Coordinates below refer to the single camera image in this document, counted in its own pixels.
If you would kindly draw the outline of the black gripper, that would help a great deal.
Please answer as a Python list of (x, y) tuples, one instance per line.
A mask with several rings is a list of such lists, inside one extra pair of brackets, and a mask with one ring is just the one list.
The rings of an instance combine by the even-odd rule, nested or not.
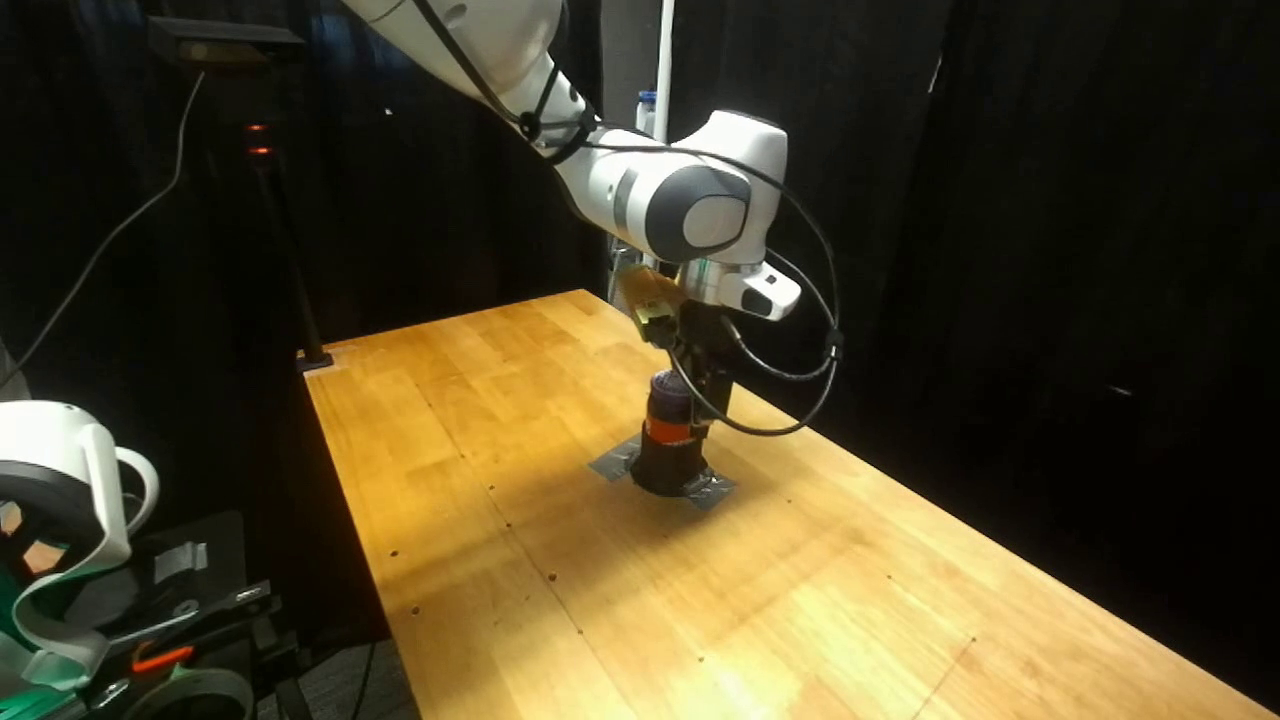
[(686, 305), (678, 311), (669, 361), (703, 414), (723, 414), (733, 404), (733, 372), (723, 349), (727, 331), (717, 308)]

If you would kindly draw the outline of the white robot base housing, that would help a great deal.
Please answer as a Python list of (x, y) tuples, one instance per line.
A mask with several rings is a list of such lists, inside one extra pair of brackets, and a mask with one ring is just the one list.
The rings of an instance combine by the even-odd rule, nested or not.
[(40, 650), (94, 660), (105, 647), (95, 629), (45, 616), (37, 598), (121, 567), (133, 533), (161, 502), (161, 473), (138, 448), (77, 404), (4, 399), (0, 404), (0, 490), (26, 506), (52, 540), (69, 545), (69, 563), (34, 581), (7, 606), (15, 633)]

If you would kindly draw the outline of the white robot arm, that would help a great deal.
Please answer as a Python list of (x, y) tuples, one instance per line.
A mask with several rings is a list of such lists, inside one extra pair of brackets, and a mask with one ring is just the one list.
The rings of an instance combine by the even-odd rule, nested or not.
[(678, 143), (608, 128), (552, 59), (564, 0), (343, 0), (415, 66), (484, 103), (539, 159), (575, 213), (669, 264), (698, 305), (785, 319), (800, 282), (768, 264), (788, 131), (711, 111)]

